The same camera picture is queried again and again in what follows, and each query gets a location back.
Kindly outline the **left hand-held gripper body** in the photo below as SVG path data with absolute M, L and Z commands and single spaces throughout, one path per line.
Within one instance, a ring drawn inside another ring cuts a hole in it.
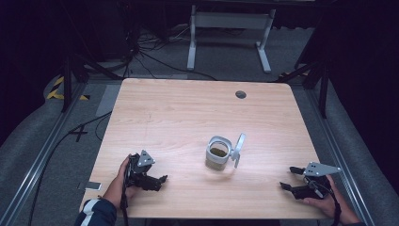
M 129 156 L 129 163 L 126 167 L 126 186 L 141 187 L 143 190 L 152 190 L 152 187 L 159 183 L 158 178 L 147 174 L 155 163 L 154 159 L 145 151 Z

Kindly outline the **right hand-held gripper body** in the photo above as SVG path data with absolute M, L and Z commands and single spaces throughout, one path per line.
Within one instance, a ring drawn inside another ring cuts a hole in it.
M 295 192 L 292 192 L 297 200 L 303 200 L 305 198 L 322 200 L 328 194 L 332 194 L 333 191 L 327 176 L 342 171 L 340 167 L 333 167 L 316 162 L 310 162 L 305 169 L 303 173 L 305 185 L 296 186 Z

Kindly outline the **clear jar with hinged lid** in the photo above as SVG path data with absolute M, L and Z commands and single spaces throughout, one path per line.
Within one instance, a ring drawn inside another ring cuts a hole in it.
M 242 133 L 236 145 L 232 147 L 228 139 L 221 136 L 212 137 L 206 148 L 205 166 L 211 170 L 222 171 L 230 159 L 234 162 L 234 167 L 237 168 L 245 139 L 246 135 Z

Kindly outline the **person's left hand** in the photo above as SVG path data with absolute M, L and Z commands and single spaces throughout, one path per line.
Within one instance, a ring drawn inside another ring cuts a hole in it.
M 134 195 L 139 191 L 137 187 L 131 186 L 123 189 L 124 172 L 129 163 L 129 157 L 126 157 L 120 164 L 120 168 L 117 176 L 113 179 L 108 189 L 105 191 L 103 198 L 111 202 L 116 208 L 120 207 L 120 200 L 122 194 L 126 195 L 127 201 L 129 202 Z

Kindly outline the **person's right hand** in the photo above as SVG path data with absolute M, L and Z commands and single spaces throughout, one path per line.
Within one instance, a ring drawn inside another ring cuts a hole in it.
M 343 195 L 339 191 L 339 189 L 336 187 L 335 182 L 333 181 L 332 177 L 330 175 L 327 176 L 327 179 L 329 180 L 330 186 L 332 188 L 332 191 L 335 195 L 335 200 L 338 202 L 338 204 L 341 207 L 341 218 L 343 218 L 343 212 L 348 208 Z M 322 200 L 317 200 L 313 198 L 305 198 L 303 202 L 309 206 L 313 206 L 316 208 L 319 208 L 326 216 L 333 218 L 335 214 L 335 200 L 332 198 L 331 195 L 327 195 L 325 198 Z

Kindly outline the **grey floor plate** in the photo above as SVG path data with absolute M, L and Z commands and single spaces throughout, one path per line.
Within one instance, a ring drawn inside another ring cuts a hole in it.
M 98 105 L 96 116 L 102 116 L 113 110 L 120 92 L 120 85 L 106 85 L 102 99 Z

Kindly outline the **black metal stand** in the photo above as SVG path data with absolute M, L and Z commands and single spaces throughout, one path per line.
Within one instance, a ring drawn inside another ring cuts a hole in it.
M 313 62 L 290 73 L 282 73 L 276 80 L 276 83 L 286 83 L 301 74 L 307 73 L 306 78 L 302 82 L 304 89 L 314 89 L 317 84 L 320 84 L 318 109 L 321 116 L 325 119 L 327 117 L 326 103 L 327 103 L 327 88 L 328 88 L 328 68 L 326 62 Z
M 122 80 L 122 77 L 112 73 L 99 63 L 87 57 L 72 54 L 66 57 L 64 62 L 64 101 L 62 112 L 66 112 L 72 104 L 72 78 L 75 77 L 78 83 L 86 83 L 89 79 L 88 70 L 85 65 L 89 65 L 94 71 L 105 75 L 111 80 Z

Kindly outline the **aluminium floor rail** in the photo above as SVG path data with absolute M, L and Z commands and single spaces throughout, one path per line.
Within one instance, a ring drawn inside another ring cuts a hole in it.
M 12 226 L 16 217 L 18 217 L 32 189 L 35 187 L 35 184 L 41 176 L 45 162 L 49 159 L 51 149 L 57 142 L 57 139 L 60 136 L 61 130 L 66 123 L 67 118 L 70 116 L 72 109 L 79 101 L 79 98 L 85 90 L 86 86 L 87 85 L 85 83 L 78 83 L 75 86 L 75 89 L 72 93 L 70 105 L 64 112 L 61 112 L 55 120 L 55 124 L 51 132 L 46 138 L 36 159 L 25 174 L 24 179 L 19 186 L 19 189 L 17 190 L 13 199 L 8 205 L 5 213 L 2 215 L 2 217 L 0 217 L 0 226 Z
M 313 112 L 316 114 L 316 118 L 321 124 L 323 133 L 327 137 L 328 146 L 330 148 L 330 155 L 334 163 L 340 166 L 343 170 L 340 172 L 340 177 L 343 181 L 343 186 L 354 206 L 355 212 L 359 215 L 359 217 L 368 225 L 375 226 L 375 222 L 370 214 L 368 207 L 365 204 L 365 201 L 360 194 L 358 184 L 356 183 L 348 164 L 345 162 L 344 156 L 341 152 L 341 149 L 337 143 L 336 138 L 334 137 L 332 130 L 329 126 L 327 119 L 325 119 L 318 107 L 318 100 L 316 95 L 311 90 L 305 91 L 306 96 L 311 104 L 311 108 Z

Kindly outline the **white metal desk frame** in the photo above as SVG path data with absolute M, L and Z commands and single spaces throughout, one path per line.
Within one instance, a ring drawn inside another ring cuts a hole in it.
M 271 9 L 266 14 L 202 12 L 198 11 L 197 7 L 193 5 L 190 15 L 190 44 L 186 68 L 189 71 L 195 69 L 197 28 L 237 28 L 263 31 L 263 37 L 256 42 L 256 48 L 263 71 L 265 73 L 271 73 L 271 66 L 266 55 L 265 45 L 272 28 L 272 23 L 275 19 L 275 14 L 276 11 L 274 9 Z

